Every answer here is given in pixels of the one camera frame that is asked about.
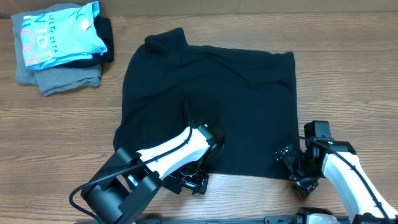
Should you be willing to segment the black t-shirt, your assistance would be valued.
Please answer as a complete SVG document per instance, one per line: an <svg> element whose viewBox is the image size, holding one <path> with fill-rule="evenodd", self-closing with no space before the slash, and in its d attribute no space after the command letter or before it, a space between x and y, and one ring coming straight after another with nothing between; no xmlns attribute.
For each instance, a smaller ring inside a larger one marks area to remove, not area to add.
<svg viewBox="0 0 398 224"><path fill-rule="evenodd" d="M224 136L207 172L287 179L274 153L299 143L294 54L189 45L181 28L146 37L124 76L114 148L157 146L190 120Z"/></svg>

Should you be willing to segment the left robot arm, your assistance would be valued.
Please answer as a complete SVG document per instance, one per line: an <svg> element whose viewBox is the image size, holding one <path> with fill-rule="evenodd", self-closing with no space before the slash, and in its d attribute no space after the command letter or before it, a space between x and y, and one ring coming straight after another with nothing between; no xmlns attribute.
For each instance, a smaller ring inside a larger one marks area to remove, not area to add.
<svg viewBox="0 0 398 224"><path fill-rule="evenodd" d="M162 187L175 194L182 188L205 194L205 162L220 152L223 140L207 125L192 123L158 146L135 153L121 147L80 195L98 223L135 223Z"/></svg>

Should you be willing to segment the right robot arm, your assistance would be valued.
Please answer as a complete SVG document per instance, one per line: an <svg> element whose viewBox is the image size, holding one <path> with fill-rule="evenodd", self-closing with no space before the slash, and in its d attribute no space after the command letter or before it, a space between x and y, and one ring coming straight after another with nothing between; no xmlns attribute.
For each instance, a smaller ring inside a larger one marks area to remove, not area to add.
<svg viewBox="0 0 398 224"><path fill-rule="evenodd" d="M289 144L274 154L290 171L289 181L301 197L309 196L325 178L338 193L350 223L397 223L397 210L377 191L348 141L335 140L327 121L305 124L304 134L306 150Z"/></svg>

